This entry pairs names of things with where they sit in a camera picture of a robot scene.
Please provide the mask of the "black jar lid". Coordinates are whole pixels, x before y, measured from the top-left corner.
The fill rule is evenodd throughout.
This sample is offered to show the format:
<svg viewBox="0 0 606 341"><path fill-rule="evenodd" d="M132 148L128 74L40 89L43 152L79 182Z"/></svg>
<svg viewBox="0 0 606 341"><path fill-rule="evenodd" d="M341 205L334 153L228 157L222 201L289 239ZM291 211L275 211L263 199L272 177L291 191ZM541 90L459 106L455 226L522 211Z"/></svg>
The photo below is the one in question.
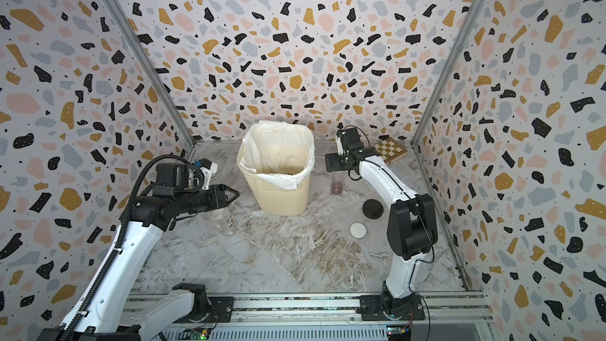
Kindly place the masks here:
<svg viewBox="0 0 606 341"><path fill-rule="evenodd" d="M366 200L362 205L362 212L368 219L380 219L383 216L383 205L375 199Z"/></svg>

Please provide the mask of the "white lid tea jar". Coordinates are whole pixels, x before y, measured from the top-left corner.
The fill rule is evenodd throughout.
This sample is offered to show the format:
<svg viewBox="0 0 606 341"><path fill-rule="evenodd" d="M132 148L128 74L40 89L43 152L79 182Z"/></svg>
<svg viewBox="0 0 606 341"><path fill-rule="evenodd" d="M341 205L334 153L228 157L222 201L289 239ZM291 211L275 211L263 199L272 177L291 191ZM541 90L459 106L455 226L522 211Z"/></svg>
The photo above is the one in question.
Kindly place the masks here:
<svg viewBox="0 0 606 341"><path fill-rule="evenodd" d="M216 226L219 228L221 233L226 236L231 236L238 230L234 223L233 216L228 208L224 208L224 210L219 213L216 218Z"/></svg>

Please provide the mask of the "clear jar with flower tea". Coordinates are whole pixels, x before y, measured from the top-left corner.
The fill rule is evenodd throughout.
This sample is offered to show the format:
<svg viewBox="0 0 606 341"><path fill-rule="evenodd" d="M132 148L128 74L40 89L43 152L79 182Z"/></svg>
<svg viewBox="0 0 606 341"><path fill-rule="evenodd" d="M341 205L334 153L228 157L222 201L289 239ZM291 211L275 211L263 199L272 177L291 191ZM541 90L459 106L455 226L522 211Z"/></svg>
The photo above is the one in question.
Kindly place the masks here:
<svg viewBox="0 0 606 341"><path fill-rule="evenodd" d="M229 208L220 208L208 213L208 218L221 231L228 231L233 227Z"/></svg>

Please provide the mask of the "white jar lid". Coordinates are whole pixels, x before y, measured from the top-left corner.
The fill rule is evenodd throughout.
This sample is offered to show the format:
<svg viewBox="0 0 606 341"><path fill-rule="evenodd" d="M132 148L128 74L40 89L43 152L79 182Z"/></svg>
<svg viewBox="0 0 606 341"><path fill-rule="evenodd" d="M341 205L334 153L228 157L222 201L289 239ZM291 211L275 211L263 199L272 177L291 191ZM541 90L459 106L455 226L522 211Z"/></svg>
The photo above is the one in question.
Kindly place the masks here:
<svg viewBox="0 0 606 341"><path fill-rule="evenodd" d="M356 239L363 239L367 235L367 228L363 223L354 222L350 225L350 234Z"/></svg>

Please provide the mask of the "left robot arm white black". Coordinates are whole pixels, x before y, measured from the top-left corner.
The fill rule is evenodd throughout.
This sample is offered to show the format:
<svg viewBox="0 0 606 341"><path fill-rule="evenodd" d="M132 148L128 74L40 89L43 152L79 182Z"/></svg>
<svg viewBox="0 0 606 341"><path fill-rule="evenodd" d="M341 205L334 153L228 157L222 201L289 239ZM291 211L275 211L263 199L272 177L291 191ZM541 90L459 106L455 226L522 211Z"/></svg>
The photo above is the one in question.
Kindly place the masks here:
<svg viewBox="0 0 606 341"><path fill-rule="evenodd" d="M176 320L194 325L219 322L203 284L178 284L141 313L123 311L144 263L161 236L180 219L223 210L239 192L211 184L217 166L208 159L194 163L173 155L148 163L135 181L104 261L77 304L40 340L150 340L162 336Z"/></svg>

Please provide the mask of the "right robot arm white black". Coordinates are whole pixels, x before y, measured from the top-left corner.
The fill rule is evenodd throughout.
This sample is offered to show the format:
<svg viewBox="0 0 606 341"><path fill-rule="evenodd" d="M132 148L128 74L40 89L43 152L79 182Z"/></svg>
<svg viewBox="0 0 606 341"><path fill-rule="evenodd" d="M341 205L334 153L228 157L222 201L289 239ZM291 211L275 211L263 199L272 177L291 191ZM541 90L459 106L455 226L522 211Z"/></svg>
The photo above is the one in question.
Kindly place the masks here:
<svg viewBox="0 0 606 341"><path fill-rule="evenodd" d="M369 183L388 206L386 236L393 252L388 278L379 295L361 300L364 320L423 320L423 301L415 288L421 265L436 259L438 241L436 207L432 196L408 187L372 146L364 146L358 129L336 133L338 151L325 156L328 173L356 173Z"/></svg>

